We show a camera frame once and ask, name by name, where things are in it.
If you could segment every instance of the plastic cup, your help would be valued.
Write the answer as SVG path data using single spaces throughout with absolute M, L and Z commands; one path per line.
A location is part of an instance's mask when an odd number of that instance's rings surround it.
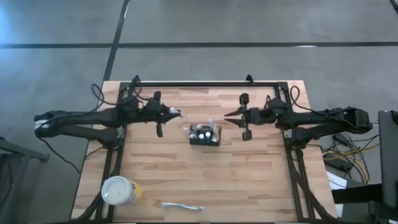
M 105 180 L 101 195 L 110 205 L 125 205 L 137 203 L 142 197 L 141 187 L 125 177 L 114 176 Z

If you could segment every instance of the black container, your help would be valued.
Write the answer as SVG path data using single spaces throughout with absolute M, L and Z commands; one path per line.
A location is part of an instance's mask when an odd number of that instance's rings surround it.
M 191 126 L 189 127 L 190 131 L 195 131 L 197 124 L 191 124 Z M 195 133 L 197 136 L 199 136 L 199 134 L 203 134 L 205 137 L 203 139 L 200 138 L 196 138 L 196 139 L 189 139 L 189 143 L 191 145 L 198 145 L 198 146 L 219 146 L 220 145 L 220 141 L 221 141 L 221 127 L 220 126 L 216 126 L 216 129 L 218 131 L 218 141 L 217 142 L 213 142 L 211 139 L 214 136 L 213 130 L 211 129 L 210 126 L 206 126 L 203 125 L 199 130 L 197 130 L 197 132 Z M 210 132 L 210 138 L 206 138 L 206 132 Z

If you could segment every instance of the white lid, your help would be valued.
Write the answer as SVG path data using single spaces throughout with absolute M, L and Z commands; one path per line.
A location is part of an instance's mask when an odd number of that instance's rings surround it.
M 122 205 L 131 198 L 132 184 L 121 176 L 114 176 L 105 180 L 101 189 L 104 201 L 110 205 Z

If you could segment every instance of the wooden tabletop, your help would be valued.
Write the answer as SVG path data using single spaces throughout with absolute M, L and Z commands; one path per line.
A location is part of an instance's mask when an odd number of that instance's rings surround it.
M 287 81 L 301 89 L 298 103 L 309 107 L 303 81 Z M 115 102 L 120 82 L 104 82 L 106 100 Z M 223 121 L 236 110 L 239 95 L 248 93 L 249 106 L 264 106 L 268 87 L 145 87 L 141 95 L 162 92 L 162 102 L 182 110 L 188 121 L 175 118 L 156 136 L 155 123 L 127 127 L 121 175 L 142 186 L 141 203 L 115 208 L 114 222 L 274 222 L 296 221 L 292 188 L 281 130 L 273 124 L 251 126 L 253 140 L 242 142 L 242 129 Z M 183 128 L 207 123 L 222 127 L 220 147 L 191 146 Z M 87 153 L 99 148 L 90 142 Z M 106 150 L 86 159 L 72 218 L 78 217 L 100 190 Z M 304 161 L 310 188 L 329 213 L 336 216 L 325 166 L 318 147 L 307 146 Z M 202 212 L 167 208 L 162 202 L 203 206 Z

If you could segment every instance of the gray floor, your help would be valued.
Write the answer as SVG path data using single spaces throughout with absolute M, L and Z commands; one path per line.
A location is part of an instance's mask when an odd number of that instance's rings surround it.
M 0 44 L 111 43 L 123 0 L 0 2 Z M 398 15 L 388 0 L 137 0 L 121 42 L 396 41 Z M 33 116 L 89 110 L 90 84 L 101 84 L 110 49 L 0 49 L 0 136 L 47 152 Z M 355 106 L 377 121 L 398 110 L 398 47 L 119 49 L 111 80 L 305 80 L 314 109 Z M 377 128 L 362 136 L 377 134 Z M 87 141 L 50 144 L 81 167 Z M 322 144 L 330 145 L 328 138 Z M 381 181 L 378 149 L 365 153 L 372 183 Z M 29 223 L 68 220 L 78 174 L 52 155 L 32 161 L 17 215 Z

